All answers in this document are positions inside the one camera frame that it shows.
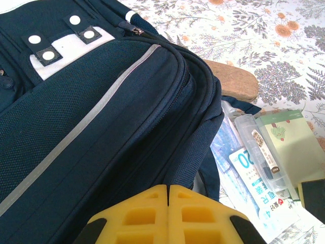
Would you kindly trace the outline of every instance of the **gray reflective stripe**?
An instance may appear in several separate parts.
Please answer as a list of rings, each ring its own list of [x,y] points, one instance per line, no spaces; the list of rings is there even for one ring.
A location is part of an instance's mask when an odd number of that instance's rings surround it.
[[[56,157],[89,125],[89,123],[106,106],[116,93],[127,76],[141,63],[143,63],[159,45],[152,45],[148,51],[133,65],[131,65],[108,89],[100,101],[91,111],[73,128],[72,131],[50,152],[48,156],[2,201],[0,204],[0,216],[26,191],[26,189],[46,170],[46,168],[56,159]]]

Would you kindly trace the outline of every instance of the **white patch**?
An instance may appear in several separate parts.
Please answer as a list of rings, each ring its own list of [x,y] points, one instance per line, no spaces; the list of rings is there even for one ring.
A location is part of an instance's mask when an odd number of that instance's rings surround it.
[[[128,12],[126,13],[126,15],[125,15],[125,20],[128,21],[128,22],[131,22],[131,18],[132,18],[132,16],[133,16],[134,14],[136,14],[136,12],[134,12],[134,11],[132,11],[132,10],[128,11]]]
[[[43,66],[35,57],[35,55],[31,55],[29,57],[31,65],[39,74],[39,76],[46,80],[56,72],[60,71],[67,65],[71,64],[78,58],[82,57],[86,53],[94,50],[95,48],[99,47],[100,45],[114,40],[114,37],[109,34],[108,32],[104,31],[100,27],[94,27],[96,31],[98,31],[102,37],[98,38],[97,40],[93,41],[86,45],[81,41],[77,35],[71,34],[65,37],[62,37],[52,43],[52,46],[61,54],[62,59],[48,65]],[[47,54],[46,57],[43,57],[45,60],[51,60],[50,54]]]
[[[29,2],[34,2],[34,1],[37,1],[37,0],[10,0],[10,1],[3,0],[3,1],[1,1],[1,4],[0,4],[0,14],[10,12],[24,4],[27,4]]]

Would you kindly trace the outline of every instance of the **wooden stick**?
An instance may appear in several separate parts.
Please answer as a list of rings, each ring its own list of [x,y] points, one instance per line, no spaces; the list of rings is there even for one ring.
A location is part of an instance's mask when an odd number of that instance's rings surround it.
[[[220,80],[222,95],[232,96],[238,100],[252,102],[258,95],[258,81],[255,76],[248,71],[204,60],[213,74]]]

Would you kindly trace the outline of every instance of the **navy blue backpack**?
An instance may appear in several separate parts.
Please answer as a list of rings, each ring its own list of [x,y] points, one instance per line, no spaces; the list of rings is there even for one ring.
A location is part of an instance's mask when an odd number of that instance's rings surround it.
[[[213,161],[219,80],[118,1],[1,14],[0,72],[0,243],[72,243],[95,213],[191,188]]]

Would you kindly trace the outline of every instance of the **reflective strip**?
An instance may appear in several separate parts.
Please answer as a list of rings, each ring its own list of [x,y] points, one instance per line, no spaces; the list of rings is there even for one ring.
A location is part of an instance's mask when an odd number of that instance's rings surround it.
[[[132,11],[132,10],[128,11],[128,12],[126,13],[126,15],[125,15],[125,20],[128,21],[128,22],[131,22],[131,18],[132,18],[132,16],[133,16],[134,14],[136,14],[136,12],[134,12],[134,11]]]
[[[51,165],[59,154],[89,125],[89,123],[107,105],[129,74],[142,64],[158,47],[152,45],[146,53],[133,65],[131,65],[108,89],[100,101],[91,111],[70,131],[70,133],[50,152],[48,156],[2,201],[0,204],[0,216],[27,190],[27,188]]]
[[[10,1],[1,1],[0,4],[0,14],[4,14],[19,8],[20,6],[34,2],[37,0],[10,0]]]

